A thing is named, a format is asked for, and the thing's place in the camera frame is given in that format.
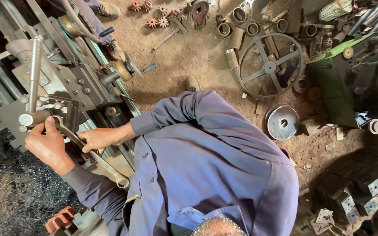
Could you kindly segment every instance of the large spoked wheel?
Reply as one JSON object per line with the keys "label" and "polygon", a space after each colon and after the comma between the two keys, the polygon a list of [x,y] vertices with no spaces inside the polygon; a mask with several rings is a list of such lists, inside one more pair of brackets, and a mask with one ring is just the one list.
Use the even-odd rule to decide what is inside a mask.
{"label": "large spoked wheel", "polygon": [[95,43],[99,43],[99,36],[90,32],[87,29],[87,27],[82,23],[80,18],[78,17],[79,10],[74,10],[72,8],[71,4],[69,3],[69,0],[61,0],[61,1],[62,1],[62,5],[65,8],[66,13],[68,15],[68,19],[72,23],[74,23],[80,29],[81,33],[84,34],[85,36],[87,36],[91,41],[93,41]]}
{"label": "large spoked wheel", "polygon": [[[266,37],[270,37],[270,36],[280,36],[280,37],[284,37],[284,38],[287,38],[289,40],[291,40],[293,42],[293,44],[296,46],[296,50],[287,54],[286,56],[283,56],[281,58],[279,58],[277,61],[270,61],[268,59],[268,55],[266,54],[265,52],[265,48],[261,42],[261,39],[263,38],[266,38]],[[245,54],[247,51],[249,51],[250,47],[252,45],[256,44],[256,47],[257,49],[259,50],[259,54],[260,54],[260,57],[262,58],[263,60],[263,67],[260,68],[257,72],[253,73],[252,75],[250,76],[247,76],[245,78],[242,78],[242,75],[241,75],[241,67],[242,67],[242,62],[243,62],[243,59],[245,57]],[[278,78],[275,74],[275,71],[277,69],[277,67],[279,65],[281,65],[282,63],[290,60],[291,58],[297,56],[297,55],[300,55],[300,70],[299,71],[303,71],[303,67],[305,66],[304,65],[304,57],[303,57],[303,52],[301,50],[301,46],[299,43],[297,43],[297,41],[295,39],[293,39],[292,37],[288,36],[288,35],[284,35],[284,34],[279,34],[279,33],[272,33],[272,34],[267,34],[267,35],[263,35],[263,36],[260,36],[258,38],[256,38],[255,41],[253,41],[252,43],[250,43],[246,49],[243,51],[242,55],[240,56],[240,59],[239,59],[239,67],[237,68],[237,77],[239,78],[239,82],[241,84],[241,86],[243,87],[243,89],[248,92],[250,95],[252,95],[253,97],[255,98],[272,98],[272,97],[276,97],[276,96],[279,96],[285,92],[287,92],[290,88],[292,88],[294,86],[295,83],[298,82],[299,78],[300,78],[300,73],[297,74],[297,77],[296,79],[291,83],[289,84],[286,88],[281,88],[281,85],[278,81]],[[260,76],[263,76],[263,75],[268,75],[270,76],[271,78],[271,81],[272,83],[275,85],[275,88],[277,90],[277,94],[273,94],[273,95],[260,95],[260,94],[256,94],[255,92],[252,92],[251,90],[249,90],[248,88],[246,88],[246,84]]]}

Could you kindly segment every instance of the work boot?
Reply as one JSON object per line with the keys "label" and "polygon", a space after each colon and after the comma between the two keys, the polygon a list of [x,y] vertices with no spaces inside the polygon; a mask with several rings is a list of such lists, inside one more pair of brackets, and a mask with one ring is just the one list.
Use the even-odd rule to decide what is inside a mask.
{"label": "work boot", "polygon": [[123,53],[121,47],[118,45],[115,39],[112,39],[112,41],[106,46],[108,47],[108,51],[114,61],[119,61],[119,60],[122,60],[123,62],[126,61],[125,54]]}
{"label": "work boot", "polygon": [[112,3],[99,2],[100,5],[95,9],[95,13],[101,16],[107,16],[110,18],[118,18],[121,15],[121,10],[118,6]]}
{"label": "work boot", "polygon": [[194,76],[188,76],[185,80],[185,90],[189,92],[197,92],[199,91],[199,82]]}

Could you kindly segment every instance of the hand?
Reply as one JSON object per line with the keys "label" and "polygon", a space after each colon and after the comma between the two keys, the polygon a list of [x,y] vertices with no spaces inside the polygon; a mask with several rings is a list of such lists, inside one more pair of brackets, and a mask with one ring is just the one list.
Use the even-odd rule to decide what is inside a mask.
{"label": "hand", "polygon": [[121,145],[136,136],[131,123],[119,128],[95,128],[78,134],[79,138],[87,142],[87,145],[82,149],[83,153],[97,149],[100,154],[103,154],[105,148],[110,145]]}
{"label": "hand", "polygon": [[56,129],[53,116],[32,129],[26,137],[26,148],[59,175],[68,173],[75,166],[65,152],[63,136]]}

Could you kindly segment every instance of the spanner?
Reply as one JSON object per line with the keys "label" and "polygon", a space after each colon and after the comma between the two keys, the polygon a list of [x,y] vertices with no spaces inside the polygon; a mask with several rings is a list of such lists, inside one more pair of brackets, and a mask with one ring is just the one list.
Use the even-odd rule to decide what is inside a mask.
{"label": "spanner", "polygon": [[[61,131],[63,134],[65,134],[69,139],[74,142],[76,145],[78,145],[78,148],[82,149],[87,144],[86,142],[82,141],[74,132],[72,132],[70,129],[68,129],[62,121],[62,117],[59,115],[54,115],[54,118],[57,118],[59,120],[59,123],[56,123],[56,128]],[[116,184],[119,188],[123,189],[126,188],[129,185],[129,179],[128,177],[124,176],[123,174],[119,173],[116,169],[113,168],[106,160],[104,160],[102,157],[100,157],[95,151],[91,150],[89,152],[90,156],[94,158],[98,163],[100,163],[107,171],[109,171],[113,177],[116,180]]]}

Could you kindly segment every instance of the gear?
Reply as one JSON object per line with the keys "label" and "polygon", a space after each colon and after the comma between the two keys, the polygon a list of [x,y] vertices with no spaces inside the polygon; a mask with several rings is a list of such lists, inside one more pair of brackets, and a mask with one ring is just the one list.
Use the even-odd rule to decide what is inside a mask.
{"label": "gear", "polygon": [[158,12],[160,12],[160,15],[165,16],[165,14],[167,14],[167,7],[165,3],[158,5],[157,9],[158,9]]}
{"label": "gear", "polygon": [[171,16],[174,17],[174,18],[176,18],[179,15],[179,13],[180,13],[179,8],[173,8],[171,10]]}
{"label": "gear", "polygon": [[333,39],[332,38],[327,38],[323,41],[323,45],[328,48],[333,46]]}
{"label": "gear", "polygon": [[148,23],[148,26],[151,27],[151,29],[157,28],[158,22],[155,17],[148,19],[147,23]]}
{"label": "gear", "polygon": [[132,1],[132,8],[134,11],[139,11],[141,9],[141,4],[139,4],[138,0]]}
{"label": "gear", "polygon": [[160,26],[165,28],[165,27],[168,27],[168,20],[166,19],[165,16],[163,16],[162,18],[160,18]]}
{"label": "gear", "polygon": [[144,9],[145,9],[145,10],[151,10],[151,9],[152,9],[152,0],[147,0],[147,1],[144,3]]}

